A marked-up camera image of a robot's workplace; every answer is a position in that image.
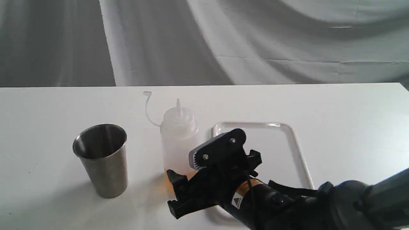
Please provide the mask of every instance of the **stainless steel cup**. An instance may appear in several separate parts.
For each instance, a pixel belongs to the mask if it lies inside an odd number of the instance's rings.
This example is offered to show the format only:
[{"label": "stainless steel cup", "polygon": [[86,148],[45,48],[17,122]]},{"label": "stainless steel cup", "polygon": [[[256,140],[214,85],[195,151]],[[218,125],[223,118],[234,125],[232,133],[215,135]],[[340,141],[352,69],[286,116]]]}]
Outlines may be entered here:
[{"label": "stainless steel cup", "polygon": [[84,130],[72,144],[103,198],[117,197],[128,186],[125,142],[126,132],[121,127],[99,124]]}]

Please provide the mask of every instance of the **black cable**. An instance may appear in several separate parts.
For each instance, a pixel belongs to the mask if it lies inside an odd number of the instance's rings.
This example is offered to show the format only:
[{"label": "black cable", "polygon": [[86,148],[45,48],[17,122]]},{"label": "black cable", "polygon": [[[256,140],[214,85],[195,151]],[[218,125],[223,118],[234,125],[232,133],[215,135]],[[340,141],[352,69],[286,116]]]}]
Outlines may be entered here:
[{"label": "black cable", "polygon": [[249,174],[247,172],[243,171],[243,173],[246,176],[247,183],[249,185],[250,196],[251,196],[251,199],[252,199],[252,210],[253,210],[253,213],[254,213],[255,230],[261,230],[260,221],[258,221],[256,199],[254,197],[254,191],[253,191],[253,185],[252,185],[251,177],[249,176]]}]

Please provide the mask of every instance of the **clear plastic tray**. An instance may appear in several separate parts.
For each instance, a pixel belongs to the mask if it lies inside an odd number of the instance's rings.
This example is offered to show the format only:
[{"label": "clear plastic tray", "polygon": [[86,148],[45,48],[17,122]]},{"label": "clear plastic tray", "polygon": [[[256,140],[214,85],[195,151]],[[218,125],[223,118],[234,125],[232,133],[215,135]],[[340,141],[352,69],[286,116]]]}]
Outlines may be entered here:
[{"label": "clear plastic tray", "polygon": [[244,150],[261,153],[263,163],[256,168],[265,183],[273,180],[279,184],[314,189],[303,154],[300,152],[294,132],[281,123],[218,122],[212,136],[240,128],[246,132]]}]

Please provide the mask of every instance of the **plastic squeeze bottle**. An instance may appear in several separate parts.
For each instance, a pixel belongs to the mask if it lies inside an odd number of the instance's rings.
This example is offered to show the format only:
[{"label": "plastic squeeze bottle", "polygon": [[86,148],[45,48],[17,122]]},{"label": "plastic squeeze bottle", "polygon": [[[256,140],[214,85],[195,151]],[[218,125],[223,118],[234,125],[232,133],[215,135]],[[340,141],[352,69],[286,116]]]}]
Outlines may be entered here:
[{"label": "plastic squeeze bottle", "polygon": [[[151,92],[144,92],[144,94],[150,97]],[[196,173],[196,170],[189,166],[189,152],[200,145],[198,131],[199,123],[192,111],[182,107],[180,99],[177,99],[176,107],[165,112],[163,121],[160,124],[166,189],[169,198],[175,195],[172,184],[166,175],[166,170],[171,169],[180,175],[186,175],[188,179],[192,178]]]}]

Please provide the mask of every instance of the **bottle nozzle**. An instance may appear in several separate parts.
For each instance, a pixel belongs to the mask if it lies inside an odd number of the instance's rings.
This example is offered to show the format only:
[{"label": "bottle nozzle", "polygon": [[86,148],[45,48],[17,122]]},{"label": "bottle nozzle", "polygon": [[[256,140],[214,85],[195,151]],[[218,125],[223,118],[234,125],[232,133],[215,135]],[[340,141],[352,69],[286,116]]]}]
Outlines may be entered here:
[{"label": "bottle nozzle", "polygon": [[182,117],[183,116],[183,111],[182,111],[182,107],[180,106],[180,98],[178,98],[176,100],[176,108],[178,109],[179,116]]}]

